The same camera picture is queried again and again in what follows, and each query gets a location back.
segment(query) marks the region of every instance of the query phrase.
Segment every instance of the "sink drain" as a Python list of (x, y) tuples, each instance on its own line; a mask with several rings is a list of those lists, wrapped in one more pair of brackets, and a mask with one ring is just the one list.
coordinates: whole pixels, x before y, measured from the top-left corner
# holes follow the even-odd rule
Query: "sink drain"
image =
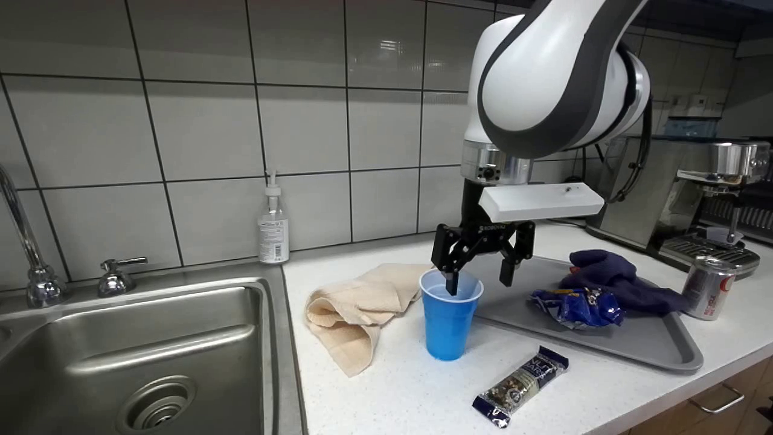
[(137, 390), (124, 405), (124, 422), (130, 431), (152, 431), (177, 421), (193, 402), (193, 385), (189, 378), (159, 378)]

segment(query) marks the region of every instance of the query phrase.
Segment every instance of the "cabinet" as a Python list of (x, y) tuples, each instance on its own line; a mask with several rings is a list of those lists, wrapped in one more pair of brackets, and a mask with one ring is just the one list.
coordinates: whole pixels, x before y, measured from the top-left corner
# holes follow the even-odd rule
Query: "cabinet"
[(770, 405), (770, 397), (773, 358), (635, 425), (628, 435), (773, 435), (773, 422), (757, 411)]

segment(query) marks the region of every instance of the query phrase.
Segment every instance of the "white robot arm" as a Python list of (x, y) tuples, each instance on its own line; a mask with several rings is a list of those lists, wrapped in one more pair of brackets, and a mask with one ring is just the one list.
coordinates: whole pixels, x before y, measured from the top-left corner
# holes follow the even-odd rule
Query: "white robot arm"
[(614, 137), (635, 124), (651, 101), (651, 78), (622, 36), (643, 4), (537, 0), (526, 15), (484, 32), (469, 86), (461, 225), (440, 225), (433, 249), (450, 293), (463, 263), (491, 251), (504, 257), (501, 281), (510, 284), (516, 263), (532, 258), (532, 220), (601, 207), (584, 183), (502, 183), (523, 178), (516, 160)]

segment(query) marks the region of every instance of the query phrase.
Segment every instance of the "blue plastic cup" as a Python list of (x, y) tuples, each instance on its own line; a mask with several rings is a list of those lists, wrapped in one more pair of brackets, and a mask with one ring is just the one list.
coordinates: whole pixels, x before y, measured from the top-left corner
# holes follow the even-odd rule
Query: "blue plastic cup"
[(427, 271), (419, 281), (425, 304), (425, 345), (438, 361), (456, 361), (463, 353), (484, 283), (472, 274), (460, 274), (456, 294), (448, 289), (440, 271)]

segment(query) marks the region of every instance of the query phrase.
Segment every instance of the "beige cloth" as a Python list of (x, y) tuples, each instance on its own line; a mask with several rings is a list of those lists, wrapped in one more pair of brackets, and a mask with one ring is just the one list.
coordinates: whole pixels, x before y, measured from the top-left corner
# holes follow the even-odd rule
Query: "beige cloth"
[(410, 307), (422, 271), (422, 263), (381, 263), (353, 283), (329, 284), (309, 298), (308, 327), (345, 374), (370, 367), (381, 327)]

